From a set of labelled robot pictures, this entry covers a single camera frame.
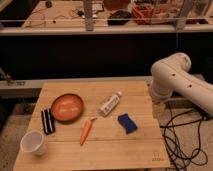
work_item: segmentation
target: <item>workbench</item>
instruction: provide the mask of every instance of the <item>workbench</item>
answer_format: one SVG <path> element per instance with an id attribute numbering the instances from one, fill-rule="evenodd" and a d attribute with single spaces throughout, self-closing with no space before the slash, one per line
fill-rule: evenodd
<path id="1" fill-rule="evenodd" d="M 123 93 L 119 104 L 107 116 L 98 108 L 117 91 Z M 77 81 L 45 83 L 28 127 L 42 128 L 41 111 L 51 107 L 58 96 L 78 94 L 84 111 L 75 122 L 56 121 L 56 132 L 45 137 L 47 151 L 41 157 L 19 151 L 14 171 L 102 170 L 167 168 L 169 158 L 159 128 L 152 115 L 152 101 L 145 81 Z M 118 115 L 128 113 L 138 129 L 126 134 L 118 123 Z M 79 139 L 86 120 L 97 117 L 83 146 Z"/>
<path id="2" fill-rule="evenodd" d="M 103 9 L 98 12 L 98 18 L 93 19 L 95 27 L 107 27 L 107 18 L 115 12 Z M 40 1 L 22 27 L 85 27 L 85 20 L 77 14 L 78 11 L 84 11 L 83 1 L 52 1 L 51 8 L 45 6 L 45 1 Z M 130 21 L 125 26 L 137 24 Z"/>

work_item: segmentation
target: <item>bowl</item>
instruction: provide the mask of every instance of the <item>bowl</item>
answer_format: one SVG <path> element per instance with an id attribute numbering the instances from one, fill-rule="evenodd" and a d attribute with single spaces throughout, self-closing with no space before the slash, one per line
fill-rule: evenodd
<path id="1" fill-rule="evenodd" d="M 83 100 L 77 94 L 63 94 L 51 105 L 51 113 L 56 120 L 73 121 L 83 112 Z"/>

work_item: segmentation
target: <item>sponge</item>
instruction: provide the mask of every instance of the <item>sponge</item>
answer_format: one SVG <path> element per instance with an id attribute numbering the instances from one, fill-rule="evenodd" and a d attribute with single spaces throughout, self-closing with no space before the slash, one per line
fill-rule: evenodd
<path id="1" fill-rule="evenodd" d="M 126 134 L 129 134 L 135 130 L 137 130 L 137 125 L 132 121 L 127 113 L 118 116 L 118 122 L 123 126 L 126 130 Z"/>

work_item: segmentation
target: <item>orange carrot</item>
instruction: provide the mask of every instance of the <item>orange carrot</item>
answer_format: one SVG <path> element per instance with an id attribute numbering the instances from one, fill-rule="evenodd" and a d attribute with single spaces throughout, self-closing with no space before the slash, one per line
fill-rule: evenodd
<path id="1" fill-rule="evenodd" d="M 83 145 L 84 141 L 86 140 L 90 129 L 92 128 L 92 121 L 86 121 L 81 133 L 81 138 L 80 138 L 80 145 Z"/>

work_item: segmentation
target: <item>white cup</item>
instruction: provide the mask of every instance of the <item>white cup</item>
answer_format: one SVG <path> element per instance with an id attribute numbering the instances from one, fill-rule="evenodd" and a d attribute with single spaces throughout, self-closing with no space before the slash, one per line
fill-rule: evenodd
<path id="1" fill-rule="evenodd" d="M 23 152 L 42 155 L 46 151 L 44 135 L 40 131 L 27 132 L 21 139 L 20 148 Z"/>

